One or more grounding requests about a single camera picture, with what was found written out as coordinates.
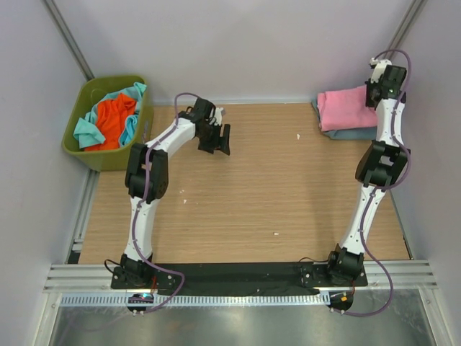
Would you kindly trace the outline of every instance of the gray floor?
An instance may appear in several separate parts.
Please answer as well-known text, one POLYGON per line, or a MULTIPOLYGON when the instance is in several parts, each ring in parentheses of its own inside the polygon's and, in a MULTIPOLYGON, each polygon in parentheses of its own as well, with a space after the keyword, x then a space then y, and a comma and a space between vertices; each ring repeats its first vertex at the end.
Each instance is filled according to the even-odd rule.
MULTIPOLYGON (((387 291, 357 291, 354 311, 380 308, 387 291)), ((325 306, 164 309, 147 316, 119 316, 123 308, 60 308, 51 345, 58 346, 425 346, 435 345, 417 290, 398 290, 374 317, 330 313, 325 306)))

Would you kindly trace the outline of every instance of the blue towel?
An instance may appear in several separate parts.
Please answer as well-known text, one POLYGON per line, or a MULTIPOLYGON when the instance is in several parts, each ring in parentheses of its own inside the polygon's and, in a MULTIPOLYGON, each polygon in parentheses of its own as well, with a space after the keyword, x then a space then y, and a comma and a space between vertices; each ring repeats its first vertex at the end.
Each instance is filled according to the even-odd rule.
POLYGON ((143 99, 143 95, 146 91, 146 88, 147 86, 145 84, 135 82, 133 86, 130 86, 118 92, 110 92, 109 94, 104 96, 98 103, 96 103, 92 107, 91 111, 85 115, 84 119, 79 119, 75 127, 75 130, 73 131, 73 137, 77 141, 79 141, 79 148, 82 149, 86 148, 87 146, 93 146, 95 144, 104 143, 104 141, 106 140, 106 138, 102 135, 101 131, 99 131, 99 129, 95 126, 96 121, 98 119, 98 104, 100 102, 105 101, 106 99, 116 99, 119 94, 123 93, 131 97, 132 99, 136 100, 135 115, 138 115, 141 109, 141 100, 143 99))
MULTIPOLYGON (((318 111, 317 99, 312 101, 317 121, 320 122, 320 113, 318 111)), ((331 139, 352 140, 352 139, 376 139, 377 127, 373 128, 349 128, 347 130, 331 130, 322 132, 331 139)))
POLYGON ((118 140, 120 148, 122 146, 126 146, 129 142, 131 142, 131 140, 135 136, 137 124, 138 115, 130 115, 129 117, 127 117, 127 120, 125 120, 125 129, 123 130, 118 140))

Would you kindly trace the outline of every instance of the white wall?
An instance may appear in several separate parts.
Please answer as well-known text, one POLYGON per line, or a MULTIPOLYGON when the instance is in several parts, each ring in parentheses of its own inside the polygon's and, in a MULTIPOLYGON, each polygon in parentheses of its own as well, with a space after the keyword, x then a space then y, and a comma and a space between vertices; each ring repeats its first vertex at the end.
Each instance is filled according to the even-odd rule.
POLYGON ((394 192, 416 258, 427 258, 461 345, 461 2, 428 1, 402 49, 413 61, 403 138, 408 182, 394 192))
POLYGON ((38 0, 2 3, 0 50, 0 344, 30 346, 87 172, 61 150, 84 78, 38 0))
POLYGON ((157 103, 305 101, 363 84, 410 0, 56 0, 96 76, 143 74, 157 103))

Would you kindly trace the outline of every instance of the orange cloth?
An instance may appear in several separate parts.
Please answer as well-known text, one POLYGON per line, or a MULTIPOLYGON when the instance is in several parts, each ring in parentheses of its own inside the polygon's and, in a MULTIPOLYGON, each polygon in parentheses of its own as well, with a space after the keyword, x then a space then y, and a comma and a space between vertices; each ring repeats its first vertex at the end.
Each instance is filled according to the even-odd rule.
POLYGON ((106 99, 98 104, 98 120, 96 127, 106 138, 104 143, 88 146, 85 151, 111 150, 120 147, 118 139, 125 129, 125 121, 129 115, 135 114, 136 100, 125 94, 117 99, 106 99))

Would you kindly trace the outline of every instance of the plastic container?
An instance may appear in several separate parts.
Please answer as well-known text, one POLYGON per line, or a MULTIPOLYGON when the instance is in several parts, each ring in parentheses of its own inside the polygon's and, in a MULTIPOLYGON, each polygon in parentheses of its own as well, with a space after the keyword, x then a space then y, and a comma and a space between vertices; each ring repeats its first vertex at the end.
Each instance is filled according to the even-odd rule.
POLYGON ((131 146, 136 142, 145 143, 151 135, 153 107, 148 88, 141 101, 135 135, 126 146, 115 150, 83 151, 79 148, 79 142, 73 137, 73 130, 79 118, 85 117, 85 114, 106 94, 132 87, 136 81, 145 84, 144 79, 139 76, 112 76, 95 78, 83 85, 64 133, 62 142, 64 151, 82 160, 89 168, 98 172, 126 170, 131 146))

